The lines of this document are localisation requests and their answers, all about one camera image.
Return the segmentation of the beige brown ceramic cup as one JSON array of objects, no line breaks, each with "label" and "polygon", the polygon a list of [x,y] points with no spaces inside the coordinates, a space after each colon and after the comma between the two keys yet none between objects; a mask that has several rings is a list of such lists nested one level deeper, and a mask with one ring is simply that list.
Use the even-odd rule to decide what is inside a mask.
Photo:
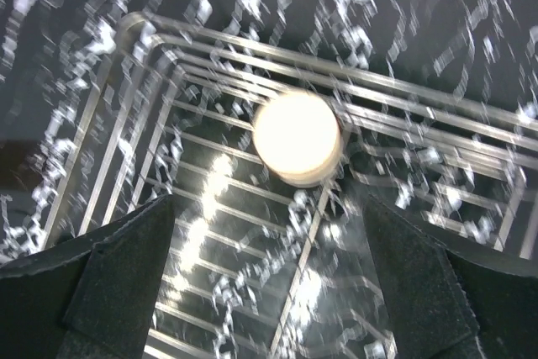
[{"label": "beige brown ceramic cup", "polygon": [[294,187],[314,187],[340,162],[343,139],[335,113],[319,95],[294,91],[256,110],[252,140],[266,167]]}]

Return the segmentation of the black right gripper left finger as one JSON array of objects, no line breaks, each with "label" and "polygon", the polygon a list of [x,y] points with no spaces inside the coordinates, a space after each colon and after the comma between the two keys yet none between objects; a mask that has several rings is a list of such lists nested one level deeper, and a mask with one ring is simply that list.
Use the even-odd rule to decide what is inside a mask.
[{"label": "black right gripper left finger", "polygon": [[3,358],[140,358],[175,225],[170,195],[1,267]]}]

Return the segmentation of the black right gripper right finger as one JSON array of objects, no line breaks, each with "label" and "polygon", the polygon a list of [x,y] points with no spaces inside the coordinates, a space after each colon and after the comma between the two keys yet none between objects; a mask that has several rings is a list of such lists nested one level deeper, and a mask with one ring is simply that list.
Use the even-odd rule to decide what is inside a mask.
[{"label": "black right gripper right finger", "polygon": [[401,358],[535,358],[537,265],[367,197],[362,217]]}]

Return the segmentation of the black marbled table mat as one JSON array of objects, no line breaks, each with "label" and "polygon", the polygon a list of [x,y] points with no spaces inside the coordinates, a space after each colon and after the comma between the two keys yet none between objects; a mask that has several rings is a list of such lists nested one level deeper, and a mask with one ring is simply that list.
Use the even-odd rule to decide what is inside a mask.
[{"label": "black marbled table mat", "polygon": [[153,13],[503,110],[537,101],[537,0],[1,0],[1,267],[46,221],[120,20]]}]

